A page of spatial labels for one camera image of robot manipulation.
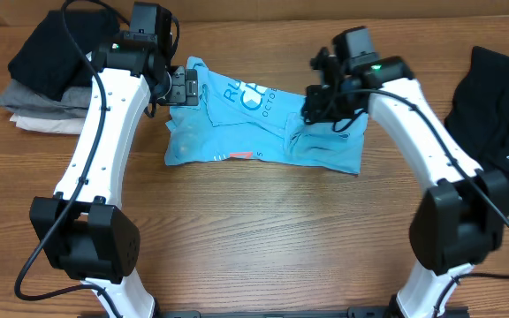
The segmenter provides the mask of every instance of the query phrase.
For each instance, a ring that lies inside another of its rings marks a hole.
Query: blue fabric
[[[332,123],[305,125],[302,95],[230,79],[198,57],[187,68],[198,72],[200,104],[170,108],[167,165],[236,157],[360,172],[368,115],[344,132],[333,132]]]

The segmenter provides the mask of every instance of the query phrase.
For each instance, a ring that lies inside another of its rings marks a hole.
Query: black cloth
[[[484,170],[501,170],[509,179],[509,57],[473,48],[445,127]]]
[[[84,54],[119,32],[117,17],[105,10],[68,11],[66,23]],[[67,87],[91,85],[91,73],[68,39],[60,11],[49,12],[8,69],[14,80],[55,101],[62,99]]]

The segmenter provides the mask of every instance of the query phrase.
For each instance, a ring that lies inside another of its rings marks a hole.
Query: stack of folded clothes
[[[82,51],[90,55],[105,37],[119,32],[109,11],[69,11],[66,23]],[[62,27],[62,13],[50,11],[8,66],[11,84],[0,107],[19,128],[44,133],[80,133],[91,96],[91,73],[84,68]]]

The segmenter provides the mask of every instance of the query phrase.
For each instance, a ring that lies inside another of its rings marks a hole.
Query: wooden surface
[[[36,26],[64,0],[0,0],[0,26]],[[128,18],[134,0],[105,0]],[[396,19],[508,15],[509,0],[147,0],[180,21]],[[72,7],[97,8],[74,3]]]
[[[185,23],[176,63],[203,57],[215,72],[303,93],[318,78],[308,61],[339,32],[367,25],[382,56],[401,55],[443,118],[473,45],[509,55],[509,18]],[[0,93],[6,65],[32,32],[0,28]],[[89,291],[37,303],[12,286],[38,240],[31,200],[51,196],[76,137],[24,132],[0,110],[0,317],[74,317],[99,311]],[[420,193],[391,139],[369,122],[362,172],[257,161],[166,167],[166,109],[143,118],[125,172],[124,212],[141,230],[137,269],[162,309],[204,312],[341,309],[387,304],[414,263],[407,231]],[[478,270],[509,272],[503,248]],[[45,257],[28,293],[72,282]],[[454,305],[473,317],[509,317],[509,282],[466,281]]]

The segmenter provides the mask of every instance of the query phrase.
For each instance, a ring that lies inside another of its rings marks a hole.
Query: black folded cloth
[[[119,32],[110,11],[68,11],[68,29],[84,54]],[[50,11],[8,65],[11,77],[39,94],[60,101],[67,87],[91,85],[91,73],[68,39],[60,11]]]
[[[501,170],[509,179],[509,57],[473,48],[445,127],[485,170]]]

